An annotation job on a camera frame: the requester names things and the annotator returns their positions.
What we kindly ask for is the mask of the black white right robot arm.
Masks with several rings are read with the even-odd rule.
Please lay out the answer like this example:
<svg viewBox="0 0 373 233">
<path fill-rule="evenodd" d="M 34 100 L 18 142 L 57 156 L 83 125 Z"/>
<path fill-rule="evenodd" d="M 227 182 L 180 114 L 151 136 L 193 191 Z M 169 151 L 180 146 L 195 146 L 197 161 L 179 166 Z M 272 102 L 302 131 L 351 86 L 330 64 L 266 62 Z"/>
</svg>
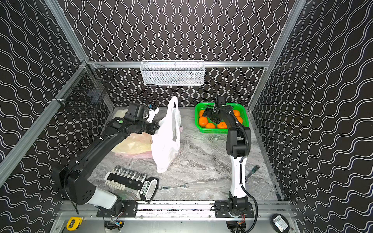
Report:
<svg viewBox="0 0 373 233">
<path fill-rule="evenodd" d="M 249 233 L 255 227 L 258 218 L 257 201 L 247 191 L 245 184 L 245 166 L 251 151 L 251 129 L 238 120 L 232 106 L 227 104 L 216 104 L 213 108 L 206 108 L 203 116 L 215 124 L 224 122 L 227 126 L 226 152 L 230 155 L 232 173 L 231 189 L 227 200 L 228 213 L 245 218 L 254 208 L 254 221 L 251 226 L 243 229 L 242 225 L 245 221 L 242 220 L 232 229 L 234 233 Z"/>
</svg>

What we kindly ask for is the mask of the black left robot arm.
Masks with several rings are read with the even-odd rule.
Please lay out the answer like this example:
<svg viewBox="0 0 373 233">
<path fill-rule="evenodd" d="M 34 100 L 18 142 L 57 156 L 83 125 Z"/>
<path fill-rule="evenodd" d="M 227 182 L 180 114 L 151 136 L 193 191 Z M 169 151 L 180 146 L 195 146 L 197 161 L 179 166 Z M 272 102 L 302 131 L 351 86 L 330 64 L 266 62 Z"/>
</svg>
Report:
<svg viewBox="0 0 373 233">
<path fill-rule="evenodd" d="M 99 209 L 98 216 L 121 216 L 125 211 L 123 199 L 109 191 L 98 188 L 88 178 L 99 163 L 132 134 L 154 135 L 159 129 L 153 121 L 158 107 L 129 104 L 123 117 L 110 120 L 101 135 L 79 156 L 66 165 L 58 164 L 52 169 L 52 179 L 57 191 L 75 206 L 91 204 Z"/>
</svg>

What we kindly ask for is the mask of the white plastic bag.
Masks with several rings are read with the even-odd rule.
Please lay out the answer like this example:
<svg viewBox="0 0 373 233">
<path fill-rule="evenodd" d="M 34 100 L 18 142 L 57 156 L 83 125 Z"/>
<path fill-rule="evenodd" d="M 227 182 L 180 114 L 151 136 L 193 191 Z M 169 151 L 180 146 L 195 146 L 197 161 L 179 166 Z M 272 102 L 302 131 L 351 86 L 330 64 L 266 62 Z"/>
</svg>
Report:
<svg viewBox="0 0 373 233">
<path fill-rule="evenodd" d="M 173 96 L 166 116 L 159 121 L 159 129 L 152 136 L 152 156 L 158 173 L 166 172 L 179 153 L 181 114 L 178 106 L 178 99 Z"/>
</svg>

